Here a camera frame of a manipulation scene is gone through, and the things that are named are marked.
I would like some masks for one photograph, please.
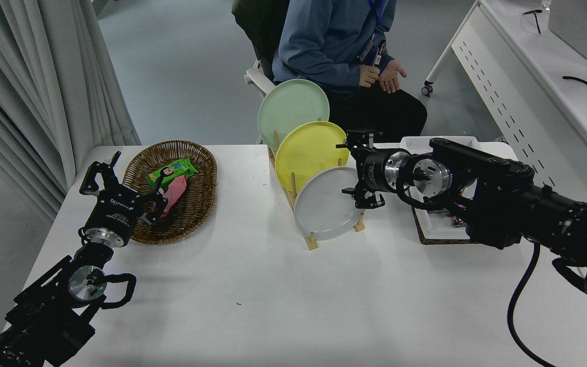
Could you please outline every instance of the person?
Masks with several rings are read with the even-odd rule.
[[[426,108],[401,90],[405,70],[385,49],[395,6],[396,0],[290,0],[274,82],[315,82],[328,96],[329,120],[344,130],[374,128],[380,142],[421,134]]]

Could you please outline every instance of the cable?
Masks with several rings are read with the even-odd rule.
[[[529,261],[529,266],[527,267],[527,270],[524,271],[524,275],[522,276],[522,279],[520,279],[520,283],[518,283],[518,286],[515,287],[515,291],[513,291],[511,301],[509,302],[509,308],[506,313],[506,323],[509,326],[509,332],[511,333],[511,336],[513,337],[513,340],[515,341],[515,344],[517,344],[520,347],[520,349],[522,349],[524,354],[528,355],[531,359],[535,360],[540,365],[544,365],[544,367],[555,367],[555,365],[552,365],[552,364],[546,362],[545,360],[542,360],[540,357],[535,355],[531,350],[529,350],[529,348],[527,348],[527,346],[525,346],[525,344],[522,343],[522,340],[520,340],[518,333],[515,331],[515,326],[513,326],[513,312],[515,311],[515,304],[517,304],[518,298],[520,298],[520,293],[522,293],[524,286],[527,285],[527,281],[529,281],[529,277],[531,277],[533,270],[536,268],[536,264],[538,264],[538,256],[539,255],[540,255],[540,245],[534,243],[533,244],[533,255],[531,256],[531,261]]]
[[[582,82],[583,84],[587,85],[587,81],[584,81],[583,79],[580,79],[579,77],[564,76],[563,79],[565,79],[566,81],[578,81],[578,82]]]

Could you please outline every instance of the yellow plate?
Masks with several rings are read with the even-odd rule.
[[[309,179],[322,170],[348,161],[349,151],[337,149],[336,144],[343,144],[345,132],[340,127],[327,121],[313,121],[295,128],[287,135],[275,155],[275,174],[282,186],[294,191],[291,185],[291,173],[296,174],[296,190],[305,185]]]

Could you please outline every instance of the caster wheel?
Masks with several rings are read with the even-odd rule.
[[[434,88],[432,88],[432,86],[424,86],[420,91],[422,95],[430,97],[430,94],[434,91]]]

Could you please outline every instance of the woven basket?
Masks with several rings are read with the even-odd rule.
[[[187,179],[184,195],[165,218],[151,227],[138,221],[131,239],[143,244],[168,244],[194,232],[212,212],[217,190],[217,161],[209,150],[192,142],[170,140],[140,151],[130,161],[123,183],[145,195],[151,191],[147,176],[179,158],[189,158],[198,173]]]

